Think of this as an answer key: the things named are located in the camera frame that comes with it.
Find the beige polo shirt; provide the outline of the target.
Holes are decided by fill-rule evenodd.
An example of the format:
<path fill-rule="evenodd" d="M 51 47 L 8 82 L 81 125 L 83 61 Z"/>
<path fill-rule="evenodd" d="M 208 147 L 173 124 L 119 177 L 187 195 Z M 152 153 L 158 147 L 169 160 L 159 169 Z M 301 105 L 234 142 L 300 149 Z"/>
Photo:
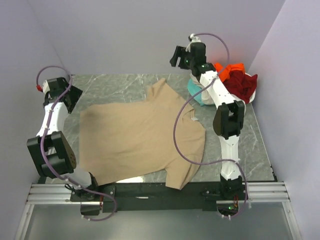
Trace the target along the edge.
<path fill-rule="evenodd" d="M 195 109 L 160 79 L 143 101 L 80 113 L 79 165 L 100 185 L 165 170 L 165 185 L 181 190 L 203 159 L 205 133 Z"/>

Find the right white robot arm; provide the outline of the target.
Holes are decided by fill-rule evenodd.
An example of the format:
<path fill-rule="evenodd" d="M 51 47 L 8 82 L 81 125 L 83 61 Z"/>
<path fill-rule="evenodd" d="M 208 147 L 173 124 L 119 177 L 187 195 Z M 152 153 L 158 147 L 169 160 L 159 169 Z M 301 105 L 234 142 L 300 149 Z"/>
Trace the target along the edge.
<path fill-rule="evenodd" d="M 239 168 L 239 138 L 244 124 L 245 104 L 229 93 L 215 67 L 207 62 L 203 42 L 192 41 L 187 47 L 176 46 L 169 63 L 172 67 L 190 70 L 191 77 L 203 86 L 214 102 L 216 113 L 212 126 L 221 146 L 220 181 L 226 182 L 219 187 L 219 193 L 222 198 L 230 200 L 237 194 L 233 183 L 244 180 Z"/>

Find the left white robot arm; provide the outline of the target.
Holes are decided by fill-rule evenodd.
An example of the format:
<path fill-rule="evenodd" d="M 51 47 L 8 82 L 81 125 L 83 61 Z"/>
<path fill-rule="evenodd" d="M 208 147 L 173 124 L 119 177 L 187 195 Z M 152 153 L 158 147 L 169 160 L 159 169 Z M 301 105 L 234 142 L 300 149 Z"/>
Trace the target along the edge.
<path fill-rule="evenodd" d="M 63 134 L 65 120 L 83 91 L 69 86 L 64 77 L 46 80 L 38 89 L 44 93 L 45 114 L 39 132 L 26 143 L 37 173 L 43 178 L 57 177 L 46 164 L 45 155 L 47 162 L 64 181 L 71 183 L 77 191 L 82 191 L 88 201 L 96 200 L 100 195 L 96 178 L 77 166 L 76 155 Z"/>

